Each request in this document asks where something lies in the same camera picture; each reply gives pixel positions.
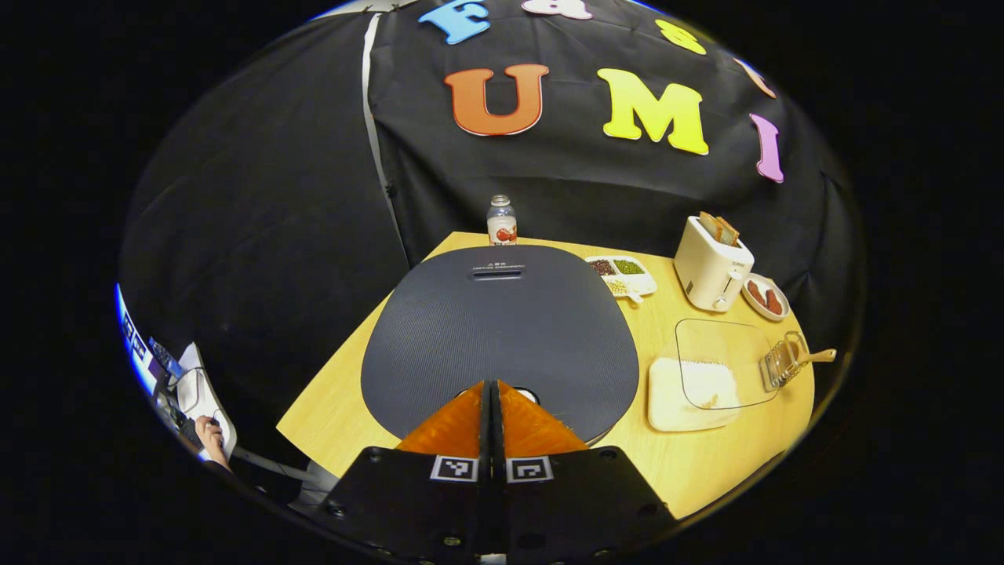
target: red food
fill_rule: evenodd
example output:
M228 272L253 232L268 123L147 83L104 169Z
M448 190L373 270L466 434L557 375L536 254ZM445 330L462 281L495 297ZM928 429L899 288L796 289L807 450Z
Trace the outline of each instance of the red food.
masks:
M753 300L760 303L760 306L767 308L767 303L764 302L763 295L760 294L760 288L756 286L756 282L750 280L747 287L750 290L750 294L753 295Z
M773 289L767 290L767 306L765 308L778 316L781 315L781 303L777 302L777 296Z

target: screw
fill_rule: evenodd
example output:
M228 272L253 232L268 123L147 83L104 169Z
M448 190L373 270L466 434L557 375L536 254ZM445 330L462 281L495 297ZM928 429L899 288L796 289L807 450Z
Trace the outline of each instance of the screw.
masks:
M332 504L327 507L327 513L341 520L345 518L345 507Z

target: green beans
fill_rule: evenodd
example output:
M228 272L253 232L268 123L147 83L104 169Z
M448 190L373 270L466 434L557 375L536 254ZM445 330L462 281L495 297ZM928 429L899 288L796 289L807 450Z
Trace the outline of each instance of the green beans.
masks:
M623 259L613 259L613 264L617 265L621 274L644 274L645 271L642 270L637 263L633 261L626 261Z

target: human hand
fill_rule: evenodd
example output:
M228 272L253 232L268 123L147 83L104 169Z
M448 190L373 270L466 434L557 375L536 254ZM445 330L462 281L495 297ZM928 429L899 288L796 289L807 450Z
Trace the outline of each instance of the human hand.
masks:
M195 420L195 433L206 447L209 457L230 471L227 456L223 453L223 430L219 423L209 416L199 416Z

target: toaster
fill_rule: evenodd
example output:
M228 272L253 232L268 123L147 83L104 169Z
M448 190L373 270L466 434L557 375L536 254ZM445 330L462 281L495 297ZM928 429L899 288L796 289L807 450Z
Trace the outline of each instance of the toaster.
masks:
M701 226L697 216L687 218L680 247L673 258L680 284L694 307L712 312L726 312L743 288L743 281L753 269L753 253L739 246L715 241Z

